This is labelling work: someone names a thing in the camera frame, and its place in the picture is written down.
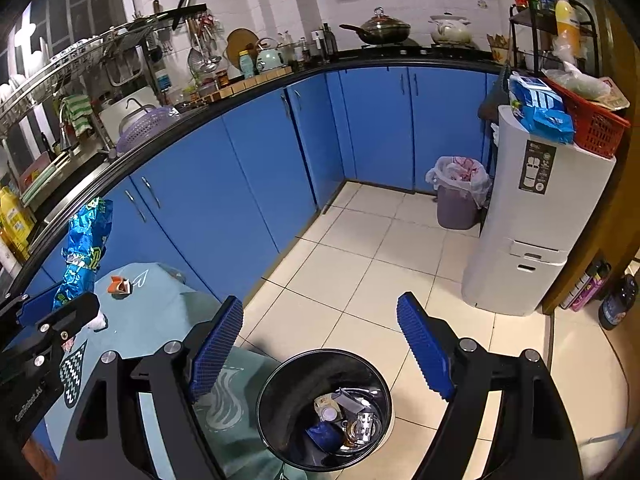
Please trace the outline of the white tissue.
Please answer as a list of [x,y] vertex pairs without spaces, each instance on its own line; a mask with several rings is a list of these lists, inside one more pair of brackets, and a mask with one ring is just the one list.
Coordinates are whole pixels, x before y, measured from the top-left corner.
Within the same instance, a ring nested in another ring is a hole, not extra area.
[[99,311],[95,318],[86,324],[88,330],[97,333],[108,327],[108,319],[102,311]]

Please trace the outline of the orange white carton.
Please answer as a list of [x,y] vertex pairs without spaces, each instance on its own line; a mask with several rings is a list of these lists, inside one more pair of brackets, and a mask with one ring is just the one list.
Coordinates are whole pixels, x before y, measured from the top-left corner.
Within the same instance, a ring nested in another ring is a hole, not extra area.
[[115,298],[127,297],[131,294],[131,283],[128,278],[112,275],[106,291]]

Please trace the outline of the blue snack bag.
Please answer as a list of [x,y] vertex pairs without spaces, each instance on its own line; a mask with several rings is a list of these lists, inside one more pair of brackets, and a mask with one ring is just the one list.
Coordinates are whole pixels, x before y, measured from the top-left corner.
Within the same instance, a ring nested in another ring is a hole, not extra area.
[[53,311],[94,291],[96,272],[112,232],[113,208],[112,200],[97,197],[82,205],[70,218],[62,250],[65,270],[53,297]]

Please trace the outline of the black round trash can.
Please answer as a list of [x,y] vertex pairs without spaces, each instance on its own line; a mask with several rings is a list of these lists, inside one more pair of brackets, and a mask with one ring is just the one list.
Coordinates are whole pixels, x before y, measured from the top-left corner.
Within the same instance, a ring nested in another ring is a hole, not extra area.
[[262,442],[279,460],[318,474],[362,462],[395,421],[382,374],[340,349],[310,350],[280,364],[259,393],[256,416]]

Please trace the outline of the teal printed tablecloth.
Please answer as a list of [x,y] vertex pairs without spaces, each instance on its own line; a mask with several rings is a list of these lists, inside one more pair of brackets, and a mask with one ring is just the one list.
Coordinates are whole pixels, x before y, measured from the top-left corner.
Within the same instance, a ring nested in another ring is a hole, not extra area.
[[189,389],[189,333],[224,302],[159,268],[134,294],[101,294],[112,327],[66,356],[47,416],[61,479],[301,479],[258,434],[259,390],[277,363],[236,341],[209,393]]

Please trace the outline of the yellow detergent bottle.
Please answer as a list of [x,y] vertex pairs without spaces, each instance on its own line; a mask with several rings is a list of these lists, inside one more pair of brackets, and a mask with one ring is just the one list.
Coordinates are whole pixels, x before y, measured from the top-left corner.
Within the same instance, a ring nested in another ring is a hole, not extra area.
[[28,260],[28,237],[34,227],[32,217],[8,186],[2,186],[0,194],[2,223],[22,258]]

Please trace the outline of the grey bin with white bag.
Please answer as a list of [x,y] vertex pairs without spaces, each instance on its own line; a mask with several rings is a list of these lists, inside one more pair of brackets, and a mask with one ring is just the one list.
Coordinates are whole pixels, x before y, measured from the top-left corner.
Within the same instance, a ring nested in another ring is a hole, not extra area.
[[491,177],[476,159],[442,156],[425,174],[436,193],[437,221],[447,230],[464,231],[480,221],[491,189]]

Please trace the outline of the dark bottle on floor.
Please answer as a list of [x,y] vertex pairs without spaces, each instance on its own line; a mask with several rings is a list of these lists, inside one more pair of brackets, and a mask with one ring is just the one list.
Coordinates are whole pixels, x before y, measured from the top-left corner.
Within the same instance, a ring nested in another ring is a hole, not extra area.
[[614,330],[634,305],[639,285],[632,274],[622,276],[599,308],[599,322],[605,330]]

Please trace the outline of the white tall appliance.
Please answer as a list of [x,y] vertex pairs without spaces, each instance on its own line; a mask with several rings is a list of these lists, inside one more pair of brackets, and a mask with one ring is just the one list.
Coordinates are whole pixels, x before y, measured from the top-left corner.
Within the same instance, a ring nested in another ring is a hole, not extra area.
[[566,265],[616,159],[534,136],[510,106],[498,112],[494,185],[461,296],[472,307],[525,316]]

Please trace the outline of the purple plastic colander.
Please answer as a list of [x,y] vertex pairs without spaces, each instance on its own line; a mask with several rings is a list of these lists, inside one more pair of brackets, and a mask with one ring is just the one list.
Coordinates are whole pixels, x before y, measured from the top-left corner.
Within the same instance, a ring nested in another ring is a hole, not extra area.
[[180,119],[180,113],[173,106],[155,107],[141,104],[136,98],[128,98],[125,108],[130,103],[134,103],[134,109],[118,125],[116,153],[119,155],[154,138]]

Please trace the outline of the blue snack bags on appliance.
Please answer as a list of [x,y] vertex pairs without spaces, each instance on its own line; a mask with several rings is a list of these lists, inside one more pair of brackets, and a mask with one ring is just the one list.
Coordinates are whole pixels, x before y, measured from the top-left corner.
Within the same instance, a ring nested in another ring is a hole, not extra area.
[[512,72],[508,80],[514,117],[534,136],[572,144],[575,127],[562,98],[542,79]]

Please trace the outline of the green striped hanging towel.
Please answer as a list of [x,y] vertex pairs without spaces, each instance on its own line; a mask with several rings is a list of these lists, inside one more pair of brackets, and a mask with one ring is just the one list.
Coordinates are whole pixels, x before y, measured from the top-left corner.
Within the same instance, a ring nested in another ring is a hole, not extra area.
[[90,117],[93,109],[86,94],[66,96],[61,104],[63,124],[72,128],[76,136],[92,129]]

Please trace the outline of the red plastic basket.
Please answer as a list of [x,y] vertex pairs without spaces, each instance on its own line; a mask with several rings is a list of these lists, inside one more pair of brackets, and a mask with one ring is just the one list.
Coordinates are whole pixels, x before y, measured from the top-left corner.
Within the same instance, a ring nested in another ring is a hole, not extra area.
[[573,121],[574,143],[585,151],[611,159],[620,146],[623,134],[630,128],[630,122],[547,77],[542,80],[562,98]]

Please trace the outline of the mint green kettle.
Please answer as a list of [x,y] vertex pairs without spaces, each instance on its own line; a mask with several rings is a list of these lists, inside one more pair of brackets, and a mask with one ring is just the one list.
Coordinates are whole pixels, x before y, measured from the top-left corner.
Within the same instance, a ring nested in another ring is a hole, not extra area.
[[256,44],[256,51],[255,66],[258,73],[269,72],[285,66],[276,40],[268,37],[260,38]]

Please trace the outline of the round wooden cutting board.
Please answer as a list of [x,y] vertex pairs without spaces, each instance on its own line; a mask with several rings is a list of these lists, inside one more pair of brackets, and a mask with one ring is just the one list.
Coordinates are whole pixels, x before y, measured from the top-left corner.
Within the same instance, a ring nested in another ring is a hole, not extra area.
[[235,68],[240,68],[241,51],[247,51],[252,61],[255,61],[258,41],[257,35],[247,28],[240,27],[232,30],[227,37],[226,47],[226,55],[229,62]]

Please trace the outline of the white ceramic pot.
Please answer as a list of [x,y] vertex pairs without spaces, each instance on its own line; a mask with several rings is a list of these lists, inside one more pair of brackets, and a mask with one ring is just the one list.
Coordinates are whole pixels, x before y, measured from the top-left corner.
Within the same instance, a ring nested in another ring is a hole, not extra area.
[[464,16],[450,13],[431,15],[430,22],[434,25],[431,37],[435,44],[472,44],[471,22]]

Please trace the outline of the black wok with glass lid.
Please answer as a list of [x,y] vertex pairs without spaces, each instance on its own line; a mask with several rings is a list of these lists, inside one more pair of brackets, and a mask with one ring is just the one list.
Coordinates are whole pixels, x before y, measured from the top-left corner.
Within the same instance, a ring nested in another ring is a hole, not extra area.
[[362,25],[341,24],[340,29],[354,32],[364,44],[371,46],[402,44],[409,38],[411,32],[411,26],[408,23],[387,15],[382,6],[377,6],[372,18]]

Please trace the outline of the black metal shelf rack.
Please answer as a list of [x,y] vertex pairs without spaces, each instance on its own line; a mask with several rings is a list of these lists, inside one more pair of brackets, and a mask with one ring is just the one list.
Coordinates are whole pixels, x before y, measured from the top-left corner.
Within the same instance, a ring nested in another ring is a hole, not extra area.
[[[578,65],[580,67],[586,67],[586,61],[588,58],[592,61],[592,71],[590,75],[601,75],[601,59],[600,59],[600,44],[598,39],[597,23],[589,9],[577,0],[567,0],[571,6],[577,6],[579,10],[587,17],[585,21],[578,22],[579,30],[579,45],[584,46],[584,39],[589,38],[592,44],[592,53],[585,52],[580,57]],[[514,58],[518,57],[518,40],[516,39],[515,26],[526,26],[532,30],[533,41],[533,54],[532,54],[532,67],[530,72],[537,75],[541,74],[541,60],[542,50],[540,48],[539,33],[545,32],[549,36],[556,36],[558,34],[558,22],[556,21],[555,14],[551,10],[540,10],[539,0],[527,0],[525,6],[520,6],[517,3],[512,3],[509,9],[509,22],[511,27],[512,38],[512,50]]]

